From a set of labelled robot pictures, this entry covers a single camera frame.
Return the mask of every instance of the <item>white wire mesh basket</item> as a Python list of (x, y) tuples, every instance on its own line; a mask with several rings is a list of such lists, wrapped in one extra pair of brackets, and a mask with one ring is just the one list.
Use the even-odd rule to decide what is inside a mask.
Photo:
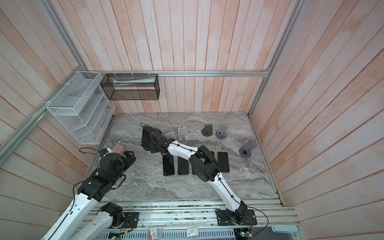
[(78, 72), (47, 107), (80, 144), (99, 144), (115, 111), (104, 92), (94, 93), (100, 82), (100, 73)]

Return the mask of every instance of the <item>marble tabletop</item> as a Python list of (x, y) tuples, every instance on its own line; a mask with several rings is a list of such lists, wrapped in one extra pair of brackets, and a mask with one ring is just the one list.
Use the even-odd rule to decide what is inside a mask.
[[(192, 175), (191, 165), (189, 175), (178, 175), (177, 157), (174, 157), (175, 175), (164, 177), (161, 154), (151, 154), (141, 147), (141, 122), (158, 128), (164, 134), (174, 131), (176, 138), (178, 127), (185, 126), (188, 128), (189, 139), (181, 143), (193, 147), (205, 145), (215, 152), (216, 158), (217, 152), (227, 152), (230, 173), (223, 173), (223, 176), (241, 199), (278, 197), (259, 149), (254, 149), (250, 158), (239, 156), (239, 148), (248, 140), (254, 140), (245, 113), (130, 113), (115, 116), (104, 147), (124, 145), (126, 150), (134, 151), (137, 160), (125, 172), (127, 179), (121, 187), (109, 191), (103, 201), (220, 199), (209, 184)], [(206, 124), (213, 125), (214, 133), (220, 124), (227, 125), (227, 138), (219, 140), (214, 134), (203, 136), (201, 130)]]

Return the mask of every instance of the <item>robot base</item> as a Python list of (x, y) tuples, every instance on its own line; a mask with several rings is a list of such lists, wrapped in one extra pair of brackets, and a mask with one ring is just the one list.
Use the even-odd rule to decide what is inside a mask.
[[(229, 210), (221, 210), (221, 211), (217, 211), (216, 215), (217, 215), (217, 225), (219, 226), (232, 226), (232, 225), (235, 225), (232, 221), (231, 221), (231, 211)], [(255, 226), (257, 224), (257, 221), (256, 221), (256, 216), (255, 216), (255, 211), (253, 211), (252, 209), (247, 209), (247, 212), (245, 213), (245, 219), (243, 222), (239, 223), (239, 225), (253, 225)]]
[[(137, 227), (137, 221), (139, 219), (139, 213), (138, 212), (123, 212), (125, 218), (128, 220), (129, 224), (131, 225), (132, 228)], [(122, 228), (131, 228), (128, 226), (127, 222), (124, 221), (124, 224)]]

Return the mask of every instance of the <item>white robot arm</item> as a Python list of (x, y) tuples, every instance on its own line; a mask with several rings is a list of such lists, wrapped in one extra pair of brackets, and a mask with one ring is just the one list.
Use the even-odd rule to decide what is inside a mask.
[[(171, 142), (167, 149), (170, 155), (178, 156), (186, 160), (189, 160), (199, 150), (197, 147), (190, 147), (181, 144), (178, 141)], [(228, 186), (221, 172), (218, 172), (216, 174), (214, 181), (208, 181), (208, 183), (216, 190), (216, 192), (223, 199), (225, 206), (228, 210), (235, 212), (240, 207), (241, 199), (236, 196), (236, 194)]]
[[(124, 179), (121, 183), (125, 180), (123, 173), (135, 160), (132, 151), (125, 151), (123, 155), (104, 152), (100, 159), (100, 168), (97, 168), (89, 178), (83, 181), (73, 202), (41, 240), (68, 240), (85, 216), (101, 201), (105, 193), (114, 189), (112, 186), (116, 181), (122, 176)], [(96, 218), (78, 232), (73, 239), (93, 240), (108, 227), (119, 228), (123, 223), (122, 207), (108, 203), (100, 208)]]
[(223, 199), (227, 211), (222, 218), (228, 218), (238, 225), (246, 221), (246, 204), (228, 186), (221, 174), (217, 160), (205, 146), (190, 147), (174, 139), (166, 139), (160, 130), (148, 125), (143, 126), (141, 146), (151, 153), (169, 153), (188, 160), (196, 175), (204, 182), (208, 182)]

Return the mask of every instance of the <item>cable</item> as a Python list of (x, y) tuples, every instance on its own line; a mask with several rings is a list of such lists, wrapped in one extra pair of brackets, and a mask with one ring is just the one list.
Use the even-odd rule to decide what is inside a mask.
[(121, 186), (121, 184), (125, 181), (125, 179), (127, 178), (127, 176), (126, 176), (125, 174), (122, 174), (122, 175), (124, 176), (123, 180), (121, 180), (121, 182), (120, 182), (120, 184), (118, 185), (118, 187), (116, 187), (116, 188), (112, 188), (112, 190), (118, 189), (118, 188)]
[(221, 209), (215, 209), (215, 213), (216, 213), (216, 215), (218, 216), (218, 217), (220, 217), (218, 214), (217, 214), (217, 210), (220, 210), (221, 211), (221, 213), (224, 215), (224, 211), (223, 210), (221, 210)]
[[(80, 151), (81, 149), (93, 149), (93, 150), (99, 152), (99, 150), (94, 149), (94, 148), (92, 148), (92, 147), (82, 147), (82, 148), (79, 149), (79, 152), (82, 152), (82, 151)], [(82, 152), (82, 153), (88, 153), (88, 154), (98, 155), (98, 154), (96, 154), (96, 153), (91, 153), (91, 152)]]
[(51, 237), (56, 233), (56, 231), (59, 229), (60, 225), (63, 223), (63, 221), (65, 220), (65, 218), (66, 218), (67, 216), (68, 216), (68, 214), (65, 215), (65, 217), (63, 218), (63, 220), (61, 221), (61, 223), (57, 226), (57, 228), (55, 229), (55, 231), (53, 232), (53, 234), (48, 238), (48, 240), (51, 239)]
[(145, 124), (145, 125), (147, 125), (148, 127), (151, 127), (151, 126), (149, 126), (148, 124), (141, 122), (141, 123), (140, 123), (140, 126), (142, 126), (142, 127), (143, 127), (142, 124)]
[[(72, 208), (73, 208), (73, 206), (74, 206), (74, 197), (75, 197), (75, 195), (74, 195), (74, 187), (76, 186), (76, 185), (78, 185), (79, 183), (82, 183), (83, 181), (81, 181), (81, 182), (78, 182), (78, 183), (76, 183), (75, 185), (73, 185), (73, 188), (72, 188), (72, 193), (73, 193), (73, 203), (72, 203), (72, 206), (71, 206), (71, 209), (70, 209), (70, 211), (72, 211)], [(53, 234), (48, 238), (48, 240), (50, 240), (51, 239), (51, 237), (56, 233), (56, 231), (59, 229), (59, 227), (61, 226), (61, 224), (64, 222), (64, 220), (65, 220), (65, 218), (68, 216), (68, 213), (67, 213), (67, 215), (65, 215), (65, 217), (63, 218), (63, 220), (60, 222), (60, 224), (57, 226), (57, 228), (55, 229), (55, 231), (53, 232)]]
[(190, 152), (197, 152), (197, 151), (195, 151), (195, 150), (188, 149), (188, 148), (186, 148), (186, 147), (180, 146), (180, 144), (176, 144), (176, 143), (173, 143), (173, 142), (171, 142), (170, 144), (175, 144), (177, 147), (184, 148), (184, 149), (186, 149), (186, 150), (189, 150)]
[(119, 236), (121, 235), (121, 230), (122, 230), (122, 227), (124, 226), (124, 219), (127, 220), (127, 224), (128, 224), (128, 226), (129, 226), (129, 228), (130, 228), (130, 230), (127, 230), (127, 233), (133, 231), (133, 228), (132, 228), (131, 225), (129, 224), (128, 219), (127, 219), (127, 218), (123, 218), (123, 220), (122, 220), (122, 225), (121, 225), (120, 232), (119, 232)]
[(252, 227), (253, 227), (253, 224), (252, 224), (252, 220), (249, 218), (249, 217), (247, 217), (248, 219), (249, 219), (249, 221), (251, 222), (251, 231), (252, 231), (252, 236), (253, 236), (253, 229), (252, 229)]
[[(225, 184), (221, 181), (221, 178), (219, 177), (218, 178), (218, 180), (221, 182), (221, 184), (225, 187), (225, 189), (227, 190), (227, 192), (231, 195), (231, 198), (233, 198), (233, 200), (235, 201), (235, 202), (237, 202), (238, 204), (241, 204), (241, 203), (239, 203), (234, 197), (233, 197), (233, 195), (231, 194), (231, 192), (227, 189), (227, 187), (225, 186)], [(264, 214), (264, 216), (266, 217), (266, 220), (267, 220), (267, 224), (266, 224), (266, 226), (265, 227), (263, 227), (263, 229), (261, 229), (260, 231), (258, 231), (255, 235), (253, 235), (253, 237), (254, 236), (256, 236), (257, 234), (259, 234), (261, 231), (263, 231), (267, 226), (268, 226), (268, 224), (269, 224), (269, 219), (268, 219), (268, 217), (265, 215), (265, 213), (263, 213), (262, 211), (260, 211), (260, 210), (258, 210), (259, 212), (261, 212), (262, 214)]]
[(74, 206), (74, 187), (75, 187), (76, 185), (78, 185), (79, 183), (82, 183), (82, 182), (83, 182), (83, 181), (78, 182), (78, 183), (76, 183), (75, 185), (73, 185), (73, 188), (72, 188), (72, 192), (73, 192), (73, 204), (72, 204), (72, 206), (71, 206), (70, 211), (72, 211), (72, 208), (73, 208), (73, 206)]
[(261, 231), (263, 231), (263, 230), (268, 226), (268, 224), (269, 224), (269, 219), (268, 219), (268, 217), (265, 215), (265, 213), (263, 213), (263, 212), (260, 211), (260, 210), (258, 210), (258, 211), (261, 212), (262, 214), (264, 214), (264, 216), (266, 217), (267, 223), (266, 223), (265, 227), (263, 227), (263, 229), (261, 229), (260, 231), (258, 231), (255, 235), (252, 234), (253, 237), (256, 236), (257, 234), (259, 234)]

